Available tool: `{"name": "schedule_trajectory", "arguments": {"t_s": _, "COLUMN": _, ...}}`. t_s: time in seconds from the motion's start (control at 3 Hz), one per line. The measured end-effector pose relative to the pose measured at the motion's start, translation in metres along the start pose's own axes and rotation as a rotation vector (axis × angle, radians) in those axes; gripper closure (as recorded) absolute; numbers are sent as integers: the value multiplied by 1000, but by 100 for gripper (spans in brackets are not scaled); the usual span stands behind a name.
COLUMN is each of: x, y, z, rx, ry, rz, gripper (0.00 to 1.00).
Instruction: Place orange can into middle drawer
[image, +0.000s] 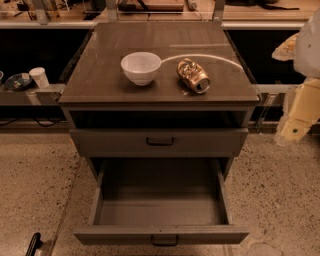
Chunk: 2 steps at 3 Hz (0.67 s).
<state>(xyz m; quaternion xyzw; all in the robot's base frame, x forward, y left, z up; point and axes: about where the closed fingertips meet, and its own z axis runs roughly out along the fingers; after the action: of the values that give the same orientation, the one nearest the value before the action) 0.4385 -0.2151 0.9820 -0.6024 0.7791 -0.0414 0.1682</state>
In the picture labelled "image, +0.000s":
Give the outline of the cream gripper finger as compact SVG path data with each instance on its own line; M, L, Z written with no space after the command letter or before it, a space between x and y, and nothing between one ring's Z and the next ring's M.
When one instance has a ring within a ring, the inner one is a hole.
M276 128L279 146L298 143L320 119L320 80L307 78L285 95L284 114Z
M272 58L279 61L293 60L298 34L294 34L281 43L272 53Z

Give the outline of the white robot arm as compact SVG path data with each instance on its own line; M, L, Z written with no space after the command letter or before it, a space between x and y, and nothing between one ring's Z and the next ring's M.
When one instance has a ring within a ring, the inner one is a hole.
M320 119L320 8L298 33L274 50L272 58L292 60L294 70L306 77L285 96L286 106L274 140L287 146L300 141Z

